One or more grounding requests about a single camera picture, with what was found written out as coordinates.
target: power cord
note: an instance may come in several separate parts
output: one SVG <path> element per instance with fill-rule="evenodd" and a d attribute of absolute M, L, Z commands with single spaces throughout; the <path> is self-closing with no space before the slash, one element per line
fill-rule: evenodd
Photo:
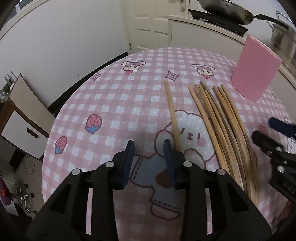
<path fill-rule="evenodd" d="M 26 173 L 27 173 L 27 175 L 28 175 L 28 176 L 31 176 L 31 175 L 34 173 L 34 170 L 35 170 L 35 165 L 36 165 L 36 158 L 34 158 L 34 160 L 35 160 L 35 162 L 34 162 L 34 167 L 33 167 L 33 171 L 32 171 L 32 173 L 31 173 L 31 174 L 29 174 L 29 173 L 27 172 L 27 169 L 26 169 L 26 166 L 25 166 L 25 161 L 23 161 L 24 168 L 25 168 L 25 170 L 26 170 Z"/>

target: stove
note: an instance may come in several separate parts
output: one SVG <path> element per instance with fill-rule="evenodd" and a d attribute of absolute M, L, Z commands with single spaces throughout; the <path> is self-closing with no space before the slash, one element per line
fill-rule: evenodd
<path fill-rule="evenodd" d="M 223 18 L 212 13 L 201 12 L 192 9 L 188 9 L 188 11 L 191 13 L 193 19 L 219 26 L 242 37 L 246 32 L 249 31 L 247 28 L 241 26 L 236 22 L 233 22 L 227 18 Z"/>

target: pink container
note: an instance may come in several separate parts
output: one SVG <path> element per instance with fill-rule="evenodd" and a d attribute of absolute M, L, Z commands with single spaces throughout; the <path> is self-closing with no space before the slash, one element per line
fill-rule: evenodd
<path fill-rule="evenodd" d="M 232 84 L 243 97 L 256 102 L 274 79 L 281 62 L 270 48 L 247 35 Z"/>

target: frying pan handle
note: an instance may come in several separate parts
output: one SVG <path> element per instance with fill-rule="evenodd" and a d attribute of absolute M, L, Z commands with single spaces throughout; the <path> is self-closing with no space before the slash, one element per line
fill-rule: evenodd
<path fill-rule="evenodd" d="M 283 28 L 285 28 L 286 30 L 288 30 L 288 26 L 287 24 L 279 21 L 278 19 L 275 19 L 275 18 L 272 18 L 272 17 L 269 17 L 269 16 L 266 16 L 266 15 L 263 15 L 263 14 L 258 14 L 255 16 L 257 19 L 260 19 L 260 20 L 267 20 L 267 21 L 271 21 L 273 23 L 276 23 L 280 26 L 282 26 Z"/>

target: tablecloth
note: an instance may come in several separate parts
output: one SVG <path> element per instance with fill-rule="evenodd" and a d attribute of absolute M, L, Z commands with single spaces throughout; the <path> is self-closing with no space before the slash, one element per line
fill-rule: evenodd
<path fill-rule="evenodd" d="M 136 154 L 129 183 L 124 191 L 113 192 L 119 240 L 179 240 L 184 198 L 181 190 L 172 188 L 163 158 L 163 141 L 173 143 L 164 81 L 169 81 L 175 104 L 182 152 L 201 168 L 219 167 L 188 91 L 201 80 L 210 88 L 228 88 L 249 137 L 260 130 L 295 153 L 293 140 L 268 126 L 272 116 L 290 122 L 276 93 L 268 88 L 259 101 L 246 100 L 232 86 L 235 67 L 232 59 L 216 53 L 169 47 L 132 54 L 98 71 L 68 99 L 53 124 L 43 160 L 44 201 L 74 168 L 96 169 L 132 139 Z M 274 229 L 287 200 L 269 185 L 270 158 L 253 144 L 252 148 L 259 210 Z M 89 198 L 88 233 L 90 207 Z"/>

